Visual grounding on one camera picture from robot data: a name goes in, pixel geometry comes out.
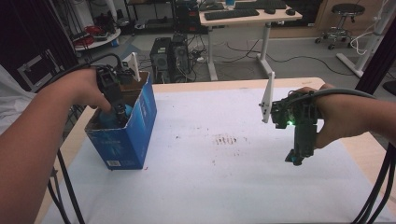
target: blue box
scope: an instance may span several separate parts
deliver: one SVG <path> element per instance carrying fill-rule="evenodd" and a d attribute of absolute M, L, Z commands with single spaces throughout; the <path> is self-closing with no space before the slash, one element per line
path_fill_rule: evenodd
<path fill-rule="evenodd" d="M 154 92 L 148 72 L 140 72 L 141 81 L 121 86 L 127 105 L 133 107 L 131 117 L 123 128 L 103 129 L 97 109 L 85 127 L 109 170 L 142 169 L 157 115 Z"/>

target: storage box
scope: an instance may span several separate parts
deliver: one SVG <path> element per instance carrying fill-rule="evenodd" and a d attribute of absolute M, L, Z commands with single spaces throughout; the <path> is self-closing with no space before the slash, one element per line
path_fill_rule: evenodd
<path fill-rule="evenodd" d="M 109 170 L 142 169 L 155 117 L 155 105 L 151 78 L 148 72 L 140 72 L 141 81 L 133 80 L 121 86 L 127 105 L 133 107 L 127 124 L 118 129 L 103 129 L 97 109 L 85 127 L 102 160 Z"/>

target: desk leg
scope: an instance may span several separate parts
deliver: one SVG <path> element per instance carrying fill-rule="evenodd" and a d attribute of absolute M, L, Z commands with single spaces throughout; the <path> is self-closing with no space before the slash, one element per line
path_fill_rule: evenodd
<path fill-rule="evenodd" d="M 269 77 L 274 71 L 265 59 L 265 54 L 267 53 L 268 39 L 270 38 L 271 22 L 265 23 L 263 33 L 262 33 L 262 51 L 257 54 L 257 59 L 259 60 L 262 68 Z"/>
<path fill-rule="evenodd" d="M 207 55 L 207 68 L 209 69 L 210 80 L 217 81 L 218 75 L 216 74 L 215 64 L 213 63 L 213 47 L 212 47 L 212 32 L 213 29 L 211 26 L 208 27 L 208 34 L 207 34 L 207 42 L 208 42 L 208 55 Z"/>

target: keyboard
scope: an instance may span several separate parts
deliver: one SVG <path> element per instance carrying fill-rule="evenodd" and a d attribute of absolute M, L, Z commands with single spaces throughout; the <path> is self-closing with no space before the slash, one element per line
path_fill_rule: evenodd
<path fill-rule="evenodd" d="M 235 2 L 234 9 L 286 9 L 286 3 L 280 0 L 258 0 L 256 2 Z"/>
<path fill-rule="evenodd" d="M 207 21 L 215 21 L 230 18 L 258 16 L 259 14 L 260 13 L 254 8 L 234 9 L 230 11 L 206 12 L 205 19 Z"/>

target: gray floor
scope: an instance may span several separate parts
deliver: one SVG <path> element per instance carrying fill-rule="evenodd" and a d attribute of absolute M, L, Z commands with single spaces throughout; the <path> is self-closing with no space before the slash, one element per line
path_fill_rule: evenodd
<path fill-rule="evenodd" d="M 140 68 L 152 72 L 149 51 L 154 43 L 154 39 L 164 36 L 171 37 L 172 34 L 122 35 L 119 39 L 120 45 L 118 47 L 104 45 L 89 50 L 89 53 L 94 58 L 112 52 L 123 59 L 134 51 L 138 54 Z M 360 46 L 364 46 L 365 41 L 367 40 L 362 39 Z M 193 35 L 189 35 L 189 42 L 191 42 L 189 44 L 189 51 L 207 48 L 207 38 L 205 35 L 202 36 L 202 40 L 201 37 L 193 38 Z M 360 79 L 338 60 L 335 54 L 343 53 L 353 63 L 359 59 L 360 55 L 355 49 L 348 49 L 345 43 L 337 44 L 334 50 L 328 50 L 328 44 L 324 41 L 320 44 L 315 44 L 315 38 L 270 39 L 267 50 L 267 61 L 273 70 L 276 71 L 276 78 L 319 77 L 326 83 L 331 83 L 336 87 L 354 89 Z M 262 42 L 260 40 L 214 43 L 213 55 L 219 81 L 267 78 L 255 59 L 255 51 L 260 51 L 261 47 Z M 249 49 L 252 49 L 252 52 L 247 55 Z M 80 59 L 84 60 L 87 55 L 88 52 L 82 52 Z M 205 64 L 206 52 L 204 51 L 201 56 L 203 59 L 193 68 L 196 74 L 196 81 L 210 81 Z M 115 61 L 111 58 L 105 58 L 101 63 L 114 65 Z M 194 79 L 195 74 L 191 73 L 189 77 Z M 389 73 L 384 77 L 382 82 L 392 81 L 395 78 L 396 68 L 393 67 L 389 70 Z M 385 91 L 382 88 L 382 84 L 377 88 L 375 97 L 381 100 L 396 102 L 396 96 Z M 388 142 L 385 139 L 377 134 L 375 134 L 375 138 L 383 147 L 387 147 Z"/>

